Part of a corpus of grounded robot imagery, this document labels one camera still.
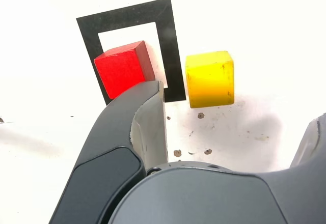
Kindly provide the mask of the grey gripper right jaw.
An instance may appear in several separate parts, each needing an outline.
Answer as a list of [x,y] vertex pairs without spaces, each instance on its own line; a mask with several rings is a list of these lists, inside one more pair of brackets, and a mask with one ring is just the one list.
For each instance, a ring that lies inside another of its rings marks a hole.
[[325,223],[325,116],[308,125],[286,170],[164,169],[137,184],[109,222]]

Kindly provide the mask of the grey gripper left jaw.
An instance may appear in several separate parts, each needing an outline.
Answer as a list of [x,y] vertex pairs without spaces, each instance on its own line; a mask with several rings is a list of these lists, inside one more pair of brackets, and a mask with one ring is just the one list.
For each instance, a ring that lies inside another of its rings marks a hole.
[[147,170],[167,162],[164,86],[143,82],[97,118],[50,222],[107,223]]

